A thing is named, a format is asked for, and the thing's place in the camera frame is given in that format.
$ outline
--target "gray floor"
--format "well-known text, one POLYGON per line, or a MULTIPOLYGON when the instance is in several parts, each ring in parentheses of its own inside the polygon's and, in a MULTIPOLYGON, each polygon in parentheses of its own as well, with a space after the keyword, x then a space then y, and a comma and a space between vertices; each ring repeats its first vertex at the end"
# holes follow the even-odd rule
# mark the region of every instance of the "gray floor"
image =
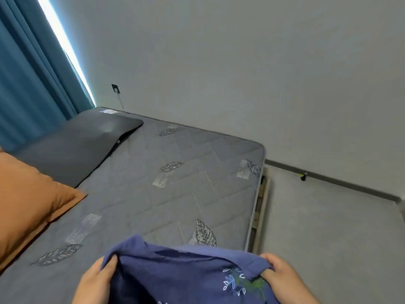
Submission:
POLYGON ((270 169, 261 251, 291 262, 322 303, 405 302, 405 224, 393 202, 270 169))

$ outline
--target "gray mattress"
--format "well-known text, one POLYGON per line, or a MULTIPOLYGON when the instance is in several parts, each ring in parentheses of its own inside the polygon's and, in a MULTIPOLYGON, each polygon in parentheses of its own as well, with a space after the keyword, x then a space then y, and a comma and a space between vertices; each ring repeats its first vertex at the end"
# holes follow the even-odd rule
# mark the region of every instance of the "gray mattress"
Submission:
POLYGON ((139 233, 150 243, 244 250, 264 164, 256 142, 119 112, 144 125, 79 186, 88 196, 0 276, 1 303, 70 303, 80 276, 139 233), (200 236, 199 229, 208 237, 200 236), (66 259, 44 266, 43 255, 66 259))

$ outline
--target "pillow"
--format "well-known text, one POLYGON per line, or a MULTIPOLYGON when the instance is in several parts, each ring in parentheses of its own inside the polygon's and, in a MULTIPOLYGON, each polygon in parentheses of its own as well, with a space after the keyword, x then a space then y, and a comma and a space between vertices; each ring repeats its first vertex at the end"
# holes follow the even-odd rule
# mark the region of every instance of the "pillow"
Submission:
POLYGON ((51 221, 85 196, 0 148, 0 272, 51 221))

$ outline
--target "shirt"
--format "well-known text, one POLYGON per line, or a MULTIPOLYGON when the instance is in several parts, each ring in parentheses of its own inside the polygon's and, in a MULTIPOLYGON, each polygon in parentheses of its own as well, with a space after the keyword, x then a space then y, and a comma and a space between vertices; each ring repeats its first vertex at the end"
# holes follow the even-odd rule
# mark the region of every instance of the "shirt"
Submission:
POLYGON ((118 257, 111 280, 114 304, 279 303, 260 273, 270 264, 260 256, 196 245, 167 248, 135 235, 104 256, 118 257))

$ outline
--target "curtain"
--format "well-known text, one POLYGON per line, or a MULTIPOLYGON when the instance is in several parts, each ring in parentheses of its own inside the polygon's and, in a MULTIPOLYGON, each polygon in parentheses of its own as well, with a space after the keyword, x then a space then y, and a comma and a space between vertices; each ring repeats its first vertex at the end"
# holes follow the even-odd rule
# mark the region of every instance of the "curtain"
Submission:
POLYGON ((37 0, 0 0, 0 147, 13 151, 93 108, 37 0))

